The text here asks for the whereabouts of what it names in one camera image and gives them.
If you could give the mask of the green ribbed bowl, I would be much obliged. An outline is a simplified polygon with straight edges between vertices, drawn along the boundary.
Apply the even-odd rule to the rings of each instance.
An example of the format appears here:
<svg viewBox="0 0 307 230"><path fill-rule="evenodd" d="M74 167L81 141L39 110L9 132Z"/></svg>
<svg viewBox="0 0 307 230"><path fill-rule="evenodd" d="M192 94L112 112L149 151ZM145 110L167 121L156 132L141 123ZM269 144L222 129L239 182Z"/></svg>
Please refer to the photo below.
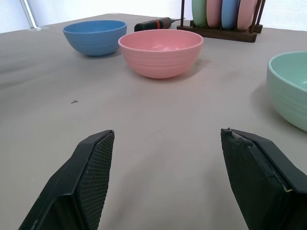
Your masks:
<svg viewBox="0 0 307 230"><path fill-rule="evenodd" d="M276 112L307 132L307 51L272 57L267 65L266 85Z"/></svg>

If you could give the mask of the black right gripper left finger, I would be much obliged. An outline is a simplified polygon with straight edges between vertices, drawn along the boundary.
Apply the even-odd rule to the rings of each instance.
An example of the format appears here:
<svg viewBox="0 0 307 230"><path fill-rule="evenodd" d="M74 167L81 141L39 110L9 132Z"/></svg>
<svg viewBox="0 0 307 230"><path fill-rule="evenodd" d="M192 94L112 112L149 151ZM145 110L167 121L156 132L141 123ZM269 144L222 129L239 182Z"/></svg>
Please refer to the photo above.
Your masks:
<svg viewBox="0 0 307 230"><path fill-rule="evenodd" d="M98 230L107 195L115 134L82 140L50 177L18 230Z"/></svg>

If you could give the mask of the green plate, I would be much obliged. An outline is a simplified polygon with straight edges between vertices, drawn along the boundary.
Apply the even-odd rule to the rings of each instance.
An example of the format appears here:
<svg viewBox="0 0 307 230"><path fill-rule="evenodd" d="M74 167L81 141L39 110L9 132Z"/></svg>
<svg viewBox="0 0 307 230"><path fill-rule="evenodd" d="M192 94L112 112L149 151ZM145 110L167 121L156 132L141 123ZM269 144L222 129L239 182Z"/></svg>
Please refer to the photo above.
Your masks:
<svg viewBox="0 0 307 230"><path fill-rule="evenodd" d="M196 27L203 28L207 25L207 0L192 0L192 17Z"/></svg>

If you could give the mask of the pink plate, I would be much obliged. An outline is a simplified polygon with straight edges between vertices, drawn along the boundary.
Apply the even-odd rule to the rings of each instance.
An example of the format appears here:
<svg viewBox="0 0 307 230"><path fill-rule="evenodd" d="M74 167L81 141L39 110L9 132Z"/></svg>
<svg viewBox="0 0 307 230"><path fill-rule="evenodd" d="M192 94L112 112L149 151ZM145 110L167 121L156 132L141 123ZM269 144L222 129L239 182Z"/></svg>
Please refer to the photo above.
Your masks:
<svg viewBox="0 0 307 230"><path fill-rule="evenodd" d="M239 31L247 30L253 21L253 16L258 0L240 0L237 29Z"/></svg>
<svg viewBox="0 0 307 230"><path fill-rule="evenodd" d="M220 26L222 2L223 0L207 0L206 15L210 28L218 28Z"/></svg>

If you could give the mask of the pink ribbed bowl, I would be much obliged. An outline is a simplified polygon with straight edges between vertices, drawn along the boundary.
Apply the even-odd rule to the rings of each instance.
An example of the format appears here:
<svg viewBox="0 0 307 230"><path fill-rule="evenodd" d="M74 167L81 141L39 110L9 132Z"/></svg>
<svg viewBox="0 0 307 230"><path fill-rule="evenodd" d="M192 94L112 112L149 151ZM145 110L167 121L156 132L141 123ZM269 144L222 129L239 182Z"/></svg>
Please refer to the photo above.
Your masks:
<svg viewBox="0 0 307 230"><path fill-rule="evenodd" d="M187 72L199 57L203 42L197 33L175 29L133 32L118 40L127 65L152 79L168 79Z"/></svg>

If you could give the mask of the white metal pole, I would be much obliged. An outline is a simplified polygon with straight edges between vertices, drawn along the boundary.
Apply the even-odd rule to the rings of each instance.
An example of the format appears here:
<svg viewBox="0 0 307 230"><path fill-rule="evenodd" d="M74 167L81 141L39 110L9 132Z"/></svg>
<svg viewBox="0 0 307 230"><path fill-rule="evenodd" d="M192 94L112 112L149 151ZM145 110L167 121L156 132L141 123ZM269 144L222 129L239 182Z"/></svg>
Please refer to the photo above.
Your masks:
<svg viewBox="0 0 307 230"><path fill-rule="evenodd" d="M36 25L36 22L35 22L33 14L32 14L30 5L28 3L28 0L19 0L19 1L20 1L21 5L22 5L22 9L23 9L23 11L25 13L25 16L26 16L26 19L27 19L27 21L29 23L30 28L31 29L36 29L37 31L42 30L41 27Z"/></svg>

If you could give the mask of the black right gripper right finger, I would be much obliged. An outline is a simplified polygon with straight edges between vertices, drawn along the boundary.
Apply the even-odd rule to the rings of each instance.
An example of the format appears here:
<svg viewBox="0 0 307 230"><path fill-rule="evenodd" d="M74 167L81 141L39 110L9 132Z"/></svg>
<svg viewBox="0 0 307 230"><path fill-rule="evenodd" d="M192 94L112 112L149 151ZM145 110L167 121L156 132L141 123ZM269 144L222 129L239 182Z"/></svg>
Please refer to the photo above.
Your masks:
<svg viewBox="0 0 307 230"><path fill-rule="evenodd" d="M307 230L307 175L269 139L221 129L231 189L249 230Z"/></svg>

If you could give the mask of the blue plate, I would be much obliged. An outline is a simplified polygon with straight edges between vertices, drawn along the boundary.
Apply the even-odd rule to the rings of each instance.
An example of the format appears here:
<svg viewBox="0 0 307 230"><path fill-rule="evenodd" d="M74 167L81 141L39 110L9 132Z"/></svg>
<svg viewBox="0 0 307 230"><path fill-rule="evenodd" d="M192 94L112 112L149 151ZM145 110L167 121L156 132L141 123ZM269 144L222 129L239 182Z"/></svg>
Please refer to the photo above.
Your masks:
<svg viewBox="0 0 307 230"><path fill-rule="evenodd" d="M234 29L236 25L240 0L223 0L221 23L226 30Z"/></svg>

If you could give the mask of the dark wooden plate rack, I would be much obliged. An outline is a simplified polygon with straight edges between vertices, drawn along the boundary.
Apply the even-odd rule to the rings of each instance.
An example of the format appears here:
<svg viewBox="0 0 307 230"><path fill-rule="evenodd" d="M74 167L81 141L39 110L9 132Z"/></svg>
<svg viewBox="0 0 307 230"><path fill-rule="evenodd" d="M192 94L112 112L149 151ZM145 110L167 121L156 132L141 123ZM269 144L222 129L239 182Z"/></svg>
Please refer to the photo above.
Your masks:
<svg viewBox="0 0 307 230"><path fill-rule="evenodd" d="M260 24L260 20L265 2L266 0L257 1L251 26L245 31L239 31L237 29L237 20L234 29L231 30L223 29L222 23L220 23L220 26L218 28L210 28L208 26L208 23L205 27L199 28L195 26L193 19L190 21L189 26L185 26L184 25L185 0L181 0L181 18L180 18L180 25L177 26L177 29L194 32L201 35L202 37L207 37L207 38L254 43L256 41L257 34L260 34L262 31L262 25Z"/></svg>

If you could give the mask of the black and red screwdriver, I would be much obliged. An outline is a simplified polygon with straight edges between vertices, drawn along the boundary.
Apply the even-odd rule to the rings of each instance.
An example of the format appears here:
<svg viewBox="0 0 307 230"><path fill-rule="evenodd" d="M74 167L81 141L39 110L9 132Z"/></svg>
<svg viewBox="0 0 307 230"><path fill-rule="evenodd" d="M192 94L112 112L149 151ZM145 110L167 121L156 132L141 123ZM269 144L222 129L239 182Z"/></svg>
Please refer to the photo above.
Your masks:
<svg viewBox="0 0 307 230"><path fill-rule="evenodd" d="M142 23L137 23L134 26L134 32L139 32L144 30L154 30L154 29L168 29L171 27L172 23L176 21L180 21L180 19L171 19L169 17L164 17Z"/></svg>

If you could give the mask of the blue ribbed bowl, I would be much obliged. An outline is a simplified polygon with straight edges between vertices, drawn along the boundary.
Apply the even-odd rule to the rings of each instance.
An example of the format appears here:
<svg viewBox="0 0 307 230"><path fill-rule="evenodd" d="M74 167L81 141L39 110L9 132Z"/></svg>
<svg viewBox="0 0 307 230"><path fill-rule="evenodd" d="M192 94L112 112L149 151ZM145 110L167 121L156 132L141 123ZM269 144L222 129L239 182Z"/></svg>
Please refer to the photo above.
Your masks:
<svg viewBox="0 0 307 230"><path fill-rule="evenodd" d="M108 56L117 52L118 40L126 32L127 24L117 20L85 21L63 28L71 47L86 56Z"/></svg>

